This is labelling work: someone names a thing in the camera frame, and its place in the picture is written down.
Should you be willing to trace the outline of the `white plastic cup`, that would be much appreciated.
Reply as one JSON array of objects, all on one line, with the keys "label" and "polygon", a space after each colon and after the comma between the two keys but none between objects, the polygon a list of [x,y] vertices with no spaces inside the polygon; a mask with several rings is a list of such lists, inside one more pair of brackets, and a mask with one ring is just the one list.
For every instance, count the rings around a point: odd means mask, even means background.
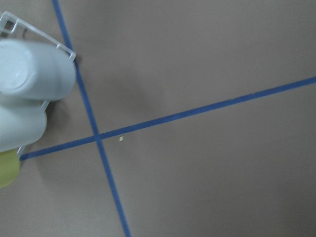
[{"label": "white plastic cup", "polygon": [[47,126],[42,102],[0,95],[0,151],[32,144],[40,139]]}]

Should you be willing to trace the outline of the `grey plastic cup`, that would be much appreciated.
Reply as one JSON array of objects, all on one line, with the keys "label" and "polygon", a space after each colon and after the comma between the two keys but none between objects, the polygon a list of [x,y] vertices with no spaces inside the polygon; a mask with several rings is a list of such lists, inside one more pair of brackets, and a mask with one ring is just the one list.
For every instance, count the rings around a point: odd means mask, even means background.
[{"label": "grey plastic cup", "polygon": [[74,87],[76,69],[69,54],[51,44],[17,39],[0,41],[0,92],[56,101]]}]

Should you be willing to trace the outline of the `yellow plastic cup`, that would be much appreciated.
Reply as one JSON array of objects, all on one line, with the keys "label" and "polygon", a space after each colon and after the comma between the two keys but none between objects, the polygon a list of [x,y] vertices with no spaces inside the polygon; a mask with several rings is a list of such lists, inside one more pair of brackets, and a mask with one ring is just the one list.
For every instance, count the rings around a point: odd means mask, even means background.
[{"label": "yellow plastic cup", "polygon": [[9,150],[0,154],[0,188],[10,185],[20,171],[20,158],[17,150]]}]

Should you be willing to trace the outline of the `white cup rack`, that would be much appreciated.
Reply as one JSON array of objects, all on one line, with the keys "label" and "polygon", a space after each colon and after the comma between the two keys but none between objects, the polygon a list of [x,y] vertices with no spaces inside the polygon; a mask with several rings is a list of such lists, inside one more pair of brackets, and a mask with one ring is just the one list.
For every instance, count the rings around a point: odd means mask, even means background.
[{"label": "white cup rack", "polygon": [[[74,51],[63,45],[63,43],[52,38],[45,32],[39,30],[35,26],[27,23],[26,21],[22,20],[21,18],[18,18],[17,16],[13,15],[8,11],[2,13],[0,17],[0,40],[5,39],[15,39],[51,44],[55,47],[61,48],[63,51],[68,53],[70,58],[75,63],[76,53]],[[51,102],[48,100],[37,101],[42,102],[42,107],[44,110],[46,110],[48,104]]]}]

